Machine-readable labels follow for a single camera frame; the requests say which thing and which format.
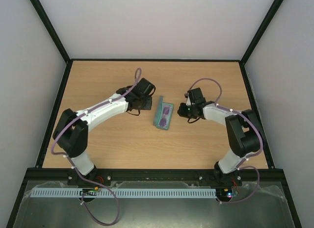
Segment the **pink sunglasses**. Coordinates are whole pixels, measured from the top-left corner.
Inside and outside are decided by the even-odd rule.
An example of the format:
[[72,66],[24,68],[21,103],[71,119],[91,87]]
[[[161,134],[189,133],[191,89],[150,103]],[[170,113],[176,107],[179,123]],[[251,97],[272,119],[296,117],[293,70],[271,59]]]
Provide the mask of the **pink sunglasses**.
[[168,123],[168,117],[170,115],[172,107],[170,105],[166,105],[162,110],[162,116],[159,121],[160,127],[166,127]]

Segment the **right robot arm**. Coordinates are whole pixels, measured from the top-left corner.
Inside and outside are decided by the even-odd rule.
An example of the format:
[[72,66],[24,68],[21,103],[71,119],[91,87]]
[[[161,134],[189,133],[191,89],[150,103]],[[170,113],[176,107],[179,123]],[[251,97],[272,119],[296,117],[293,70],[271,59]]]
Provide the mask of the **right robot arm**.
[[206,101],[200,88],[188,90],[184,96],[186,102],[178,109],[180,117],[189,123],[203,119],[226,127],[230,149],[215,163],[212,176],[217,184],[226,184],[245,161],[263,151],[263,134],[256,114],[250,109],[240,112]]

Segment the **grey-green glasses case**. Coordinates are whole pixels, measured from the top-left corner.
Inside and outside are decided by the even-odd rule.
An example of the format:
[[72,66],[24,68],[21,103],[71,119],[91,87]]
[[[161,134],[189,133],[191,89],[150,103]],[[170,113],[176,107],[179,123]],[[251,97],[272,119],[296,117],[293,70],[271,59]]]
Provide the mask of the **grey-green glasses case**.
[[163,101],[163,96],[159,97],[157,109],[154,115],[153,126],[158,129],[168,130],[172,118],[174,105]]

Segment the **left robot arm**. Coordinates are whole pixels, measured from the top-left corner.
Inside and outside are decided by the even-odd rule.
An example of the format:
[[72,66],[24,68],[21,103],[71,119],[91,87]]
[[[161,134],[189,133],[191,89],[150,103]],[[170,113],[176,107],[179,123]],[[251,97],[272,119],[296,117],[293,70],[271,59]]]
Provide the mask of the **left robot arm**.
[[132,86],[118,89],[108,99],[83,110],[66,109],[54,130],[51,153],[68,159],[83,183],[102,183],[96,178],[97,168],[87,153],[88,135],[106,120],[125,112],[151,110],[156,87],[147,79],[136,80]]

